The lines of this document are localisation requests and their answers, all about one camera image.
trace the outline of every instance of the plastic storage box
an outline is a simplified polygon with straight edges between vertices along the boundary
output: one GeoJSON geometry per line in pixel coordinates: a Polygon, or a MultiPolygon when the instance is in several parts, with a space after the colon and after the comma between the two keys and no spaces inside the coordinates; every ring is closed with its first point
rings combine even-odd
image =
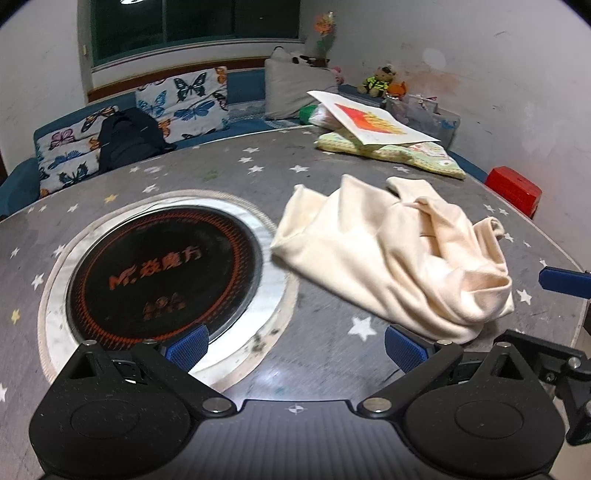
{"type": "Polygon", "coordinates": [[[449,148],[457,128],[460,116],[438,108],[436,113],[424,110],[419,105],[409,105],[404,100],[386,95],[386,110],[404,125],[440,140],[443,148],[449,148]]]}

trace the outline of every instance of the dark window glass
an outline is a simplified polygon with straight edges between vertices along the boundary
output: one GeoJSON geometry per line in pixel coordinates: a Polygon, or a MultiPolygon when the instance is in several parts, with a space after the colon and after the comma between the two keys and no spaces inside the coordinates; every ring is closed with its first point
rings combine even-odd
{"type": "Polygon", "coordinates": [[[235,0],[236,36],[297,38],[300,0],[235,0]]]}
{"type": "Polygon", "coordinates": [[[95,0],[94,44],[98,60],[164,42],[162,1],[122,4],[95,0]]]}
{"type": "Polygon", "coordinates": [[[232,35],[233,0],[167,0],[167,40],[232,35]]]}
{"type": "Polygon", "coordinates": [[[92,0],[91,22],[99,64],[183,42],[297,38],[300,0],[92,0]]]}

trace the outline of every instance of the stuffed animal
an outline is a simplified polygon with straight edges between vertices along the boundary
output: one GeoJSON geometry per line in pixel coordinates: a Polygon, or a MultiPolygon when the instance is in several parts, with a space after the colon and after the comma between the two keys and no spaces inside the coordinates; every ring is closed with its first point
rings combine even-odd
{"type": "Polygon", "coordinates": [[[340,67],[331,68],[330,71],[335,74],[335,80],[337,85],[343,85],[345,77],[343,77],[343,71],[340,67]]]}
{"type": "Polygon", "coordinates": [[[402,98],[406,95],[407,88],[406,82],[402,83],[392,83],[388,87],[388,93],[392,95],[394,98],[402,98]]]}
{"type": "Polygon", "coordinates": [[[373,77],[365,79],[363,85],[357,87],[359,93],[368,93],[372,97],[381,97],[394,80],[396,72],[390,65],[380,67],[373,77]]]}
{"type": "Polygon", "coordinates": [[[271,54],[271,58],[273,60],[284,61],[286,63],[295,63],[300,65],[308,65],[312,66],[315,59],[304,55],[299,51],[289,52],[283,47],[275,47],[273,53],[271,54]]]}

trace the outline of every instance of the metal bolt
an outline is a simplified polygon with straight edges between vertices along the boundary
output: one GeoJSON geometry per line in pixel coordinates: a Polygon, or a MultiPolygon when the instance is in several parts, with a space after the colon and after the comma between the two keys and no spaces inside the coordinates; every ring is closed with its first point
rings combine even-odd
{"type": "Polygon", "coordinates": [[[222,397],[208,398],[203,402],[203,408],[211,413],[224,413],[232,408],[232,402],[222,397]]]}
{"type": "Polygon", "coordinates": [[[568,364],[569,364],[569,368],[571,370],[576,370],[576,369],[578,369],[578,367],[581,366],[581,360],[579,360],[575,356],[572,356],[569,358],[568,364]]]}
{"type": "Polygon", "coordinates": [[[387,398],[372,397],[363,401],[363,406],[373,413],[382,413],[392,408],[392,402],[387,398]]]}

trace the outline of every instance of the butterfly pattern cushion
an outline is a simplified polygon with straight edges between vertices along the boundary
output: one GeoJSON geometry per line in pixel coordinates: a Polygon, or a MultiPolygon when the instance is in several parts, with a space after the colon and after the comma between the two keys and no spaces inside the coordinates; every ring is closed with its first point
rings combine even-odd
{"type": "Polygon", "coordinates": [[[117,110],[117,106],[103,108],[37,140],[41,196],[69,187],[98,171],[100,128],[105,118],[117,110]]]}
{"type": "Polygon", "coordinates": [[[168,143],[227,128],[227,96],[226,67],[169,77],[135,94],[137,107],[156,119],[168,143]]]}

